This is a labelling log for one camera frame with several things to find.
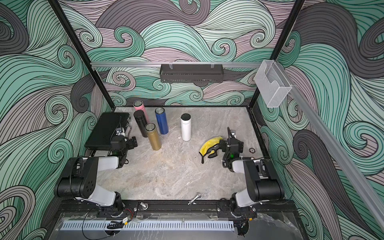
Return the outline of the yellow grey cleaning cloth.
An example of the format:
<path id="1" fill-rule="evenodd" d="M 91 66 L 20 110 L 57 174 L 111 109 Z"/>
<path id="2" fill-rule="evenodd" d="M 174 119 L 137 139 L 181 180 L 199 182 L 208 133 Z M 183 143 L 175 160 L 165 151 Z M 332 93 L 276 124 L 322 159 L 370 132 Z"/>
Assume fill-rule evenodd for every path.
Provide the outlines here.
<path id="1" fill-rule="evenodd" d="M 202 164 L 205 162 L 205 157 L 212 159 L 218 156 L 217 151 L 220 149 L 220 141 L 222 140 L 222 137 L 214 137 L 203 144 L 199 150 Z"/>

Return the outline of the gold thermos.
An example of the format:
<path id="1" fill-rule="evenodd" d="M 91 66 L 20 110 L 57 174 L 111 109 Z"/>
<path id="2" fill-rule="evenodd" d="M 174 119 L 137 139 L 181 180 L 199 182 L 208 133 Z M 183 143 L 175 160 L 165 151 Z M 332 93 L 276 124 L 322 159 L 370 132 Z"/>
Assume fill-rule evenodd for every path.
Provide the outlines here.
<path id="1" fill-rule="evenodd" d="M 148 123 L 145 126 L 145 130 L 152 146 L 152 149 L 155 151 L 159 150 L 162 147 L 162 143 L 156 125 L 153 123 Z"/>

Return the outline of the black thermos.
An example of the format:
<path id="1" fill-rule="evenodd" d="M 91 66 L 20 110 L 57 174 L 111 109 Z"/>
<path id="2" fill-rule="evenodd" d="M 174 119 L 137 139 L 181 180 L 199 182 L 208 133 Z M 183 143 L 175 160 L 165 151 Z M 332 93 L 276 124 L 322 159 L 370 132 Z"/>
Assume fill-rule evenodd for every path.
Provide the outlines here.
<path id="1" fill-rule="evenodd" d="M 146 125 L 148 124 L 145 113 L 142 110 L 136 110 L 134 112 L 134 118 L 139 127 L 139 130 L 144 138 L 147 138 Z"/>

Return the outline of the pink thermos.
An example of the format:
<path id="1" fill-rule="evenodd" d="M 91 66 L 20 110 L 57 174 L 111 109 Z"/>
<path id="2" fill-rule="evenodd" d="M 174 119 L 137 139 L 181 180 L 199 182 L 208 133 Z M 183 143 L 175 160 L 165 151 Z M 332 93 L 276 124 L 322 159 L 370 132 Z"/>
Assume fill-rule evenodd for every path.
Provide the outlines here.
<path id="1" fill-rule="evenodd" d="M 136 100 L 136 101 L 134 101 L 133 106 L 134 106 L 134 108 L 135 108 L 136 111 L 141 110 L 141 111 L 144 112 L 145 117 L 146 117 L 146 120 L 147 120 L 147 123 L 149 123 L 149 122 L 150 122 L 150 120 L 149 120 L 149 116 L 148 116 L 148 113 L 147 113 L 147 111 L 146 111 L 146 108 L 145 108 L 145 106 L 144 106 L 143 101 L 141 101 L 141 100 Z"/>

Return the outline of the blue thermos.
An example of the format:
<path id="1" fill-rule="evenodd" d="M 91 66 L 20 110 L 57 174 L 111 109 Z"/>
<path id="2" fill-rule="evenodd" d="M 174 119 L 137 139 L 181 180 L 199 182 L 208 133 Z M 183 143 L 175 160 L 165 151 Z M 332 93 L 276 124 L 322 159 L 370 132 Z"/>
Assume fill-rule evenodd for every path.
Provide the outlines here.
<path id="1" fill-rule="evenodd" d="M 164 108 L 159 107 L 155 109 L 156 119 L 159 125 L 159 130 L 162 135 L 166 135 L 169 132 L 166 111 Z"/>

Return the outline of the white thermos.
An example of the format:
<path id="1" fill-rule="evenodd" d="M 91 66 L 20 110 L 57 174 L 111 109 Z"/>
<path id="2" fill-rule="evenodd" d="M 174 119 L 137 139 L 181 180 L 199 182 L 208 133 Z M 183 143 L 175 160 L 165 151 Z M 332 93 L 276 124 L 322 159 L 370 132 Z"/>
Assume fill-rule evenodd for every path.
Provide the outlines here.
<path id="1" fill-rule="evenodd" d="M 188 142 L 192 137 L 192 117 L 190 114 L 184 113 L 181 115 L 181 130 L 182 139 Z"/>

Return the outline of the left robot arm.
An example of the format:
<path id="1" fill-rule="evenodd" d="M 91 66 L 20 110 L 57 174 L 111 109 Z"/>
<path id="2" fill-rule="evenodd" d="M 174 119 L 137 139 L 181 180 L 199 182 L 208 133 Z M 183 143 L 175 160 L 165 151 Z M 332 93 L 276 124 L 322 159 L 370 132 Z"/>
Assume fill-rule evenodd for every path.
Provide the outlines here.
<path id="1" fill-rule="evenodd" d="M 114 153 L 111 156 L 70 158 L 54 187 L 55 196 L 123 210 L 125 205 L 121 195 L 99 186 L 97 175 L 99 172 L 119 169 L 128 164 L 127 151 L 137 146 L 136 137 L 114 136 L 111 141 L 111 150 Z"/>

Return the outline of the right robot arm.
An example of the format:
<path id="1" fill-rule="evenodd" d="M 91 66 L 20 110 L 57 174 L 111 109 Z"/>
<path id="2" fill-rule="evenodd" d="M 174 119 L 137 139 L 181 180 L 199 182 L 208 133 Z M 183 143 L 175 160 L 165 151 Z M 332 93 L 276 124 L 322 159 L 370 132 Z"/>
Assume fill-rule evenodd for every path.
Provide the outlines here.
<path id="1" fill-rule="evenodd" d="M 266 158 L 242 157 L 244 143 L 234 137 L 219 141 L 224 152 L 223 167 L 230 172 L 243 174 L 246 188 L 231 197 L 233 209 L 251 207 L 255 204 L 282 200 L 285 191 L 272 162 Z"/>

